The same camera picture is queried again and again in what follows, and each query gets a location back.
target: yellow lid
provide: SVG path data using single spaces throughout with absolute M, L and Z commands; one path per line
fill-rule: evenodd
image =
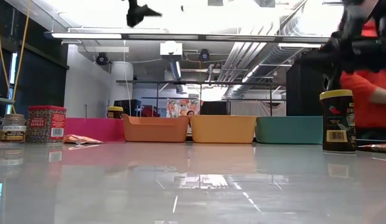
M 108 111 L 121 111 L 123 112 L 124 111 L 124 108 L 120 107 L 120 106 L 109 106 Z
M 351 90 L 332 90 L 326 91 L 319 96 L 319 100 L 328 99 L 332 97 L 339 96 L 353 96 L 353 92 Z

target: spice container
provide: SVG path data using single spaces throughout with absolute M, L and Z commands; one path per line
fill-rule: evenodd
M 109 106 L 109 108 L 107 109 L 107 117 L 122 119 L 123 112 L 124 112 L 124 108 L 120 106 Z
M 7 114 L 1 119 L 0 142 L 24 143 L 27 126 L 23 114 Z
M 59 106 L 30 106 L 27 142 L 63 143 L 66 109 Z
M 356 125 L 352 91 L 326 91 L 319 97 L 323 106 L 323 150 L 356 153 Z

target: speaker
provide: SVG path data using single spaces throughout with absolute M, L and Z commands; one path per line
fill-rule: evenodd
M 202 49 L 198 58 L 202 62 L 209 62 L 211 60 L 211 56 L 209 54 L 208 49 Z
M 110 59 L 107 57 L 107 53 L 101 52 L 99 56 L 96 58 L 96 63 L 100 66 L 105 66 L 109 63 Z
M 323 74 L 294 64 L 287 72 L 287 116 L 322 116 Z

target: black cabinet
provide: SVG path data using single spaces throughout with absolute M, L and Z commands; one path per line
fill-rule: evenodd
M 321 116 L 319 95 L 323 91 L 323 74 L 293 65 L 287 72 L 287 116 Z
M 129 111 L 129 102 L 131 102 L 131 111 Z M 137 116 L 138 109 L 140 109 L 142 102 L 139 100 L 116 100 L 114 102 L 114 106 L 120 106 L 124 108 L 124 114 L 128 114 L 129 116 Z

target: plastic bin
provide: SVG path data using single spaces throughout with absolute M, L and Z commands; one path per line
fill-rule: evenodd
M 104 142 L 124 142 L 121 119 L 66 118 L 65 133 L 86 136 Z
M 188 117 L 178 118 L 124 118 L 125 140 L 132 142 L 184 142 Z
M 194 142 L 252 143 L 254 139 L 254 116 L 196 115 L 190 119 Z
M 265 144 L 322 144 L 323 117 L 257 118 L 256 141 Z

